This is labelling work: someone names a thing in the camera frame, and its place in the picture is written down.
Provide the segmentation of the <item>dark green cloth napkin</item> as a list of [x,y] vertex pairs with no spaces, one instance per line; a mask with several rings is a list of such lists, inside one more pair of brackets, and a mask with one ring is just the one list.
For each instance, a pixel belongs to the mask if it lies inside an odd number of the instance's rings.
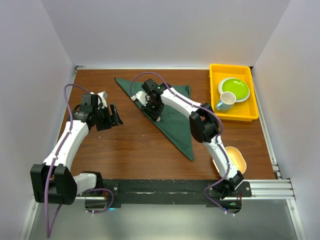
[[[129,96],[141,91],[142,82],[131,83],[119,77],[115,82]],[[160,121],[152,123],[190,160],[194,161],[194,152],[192,147],[192,135],[190,131],[189,120],[176,109],[165,105],[160,114]]]

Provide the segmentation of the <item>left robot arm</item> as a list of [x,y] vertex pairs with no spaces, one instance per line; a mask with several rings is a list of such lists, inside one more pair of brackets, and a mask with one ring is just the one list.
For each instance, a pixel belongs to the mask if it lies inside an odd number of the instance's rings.
[[83,94],[68,117],[65,129],[56,146],[41,164],[30,170],[36,202],[71,205],[77,195],[84,192],[99,196],[104,190],[102,175],[97,171],[84,171],[72,176],[70,169],[75,155],[91,128],[104,131],[123,125],[115,104],[107,104],[105,91]]

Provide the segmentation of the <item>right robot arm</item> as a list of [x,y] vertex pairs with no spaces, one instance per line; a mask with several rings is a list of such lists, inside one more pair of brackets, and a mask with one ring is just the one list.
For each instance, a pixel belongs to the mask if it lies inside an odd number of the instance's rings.
[[157,84],[152,79],[145,81],[142,90],[131,99],[140,102],[141,110],[153,121],[159,120],[166,106],[184,115],[189,121],[192,137],[206,147],[218,170],[221,180],[216,185],[230,197],[241,190],[243,174],[228,156],[221,138],[222,130],[219,129],[222,123],[209,103],[192,101],[172,86],[166,83]]

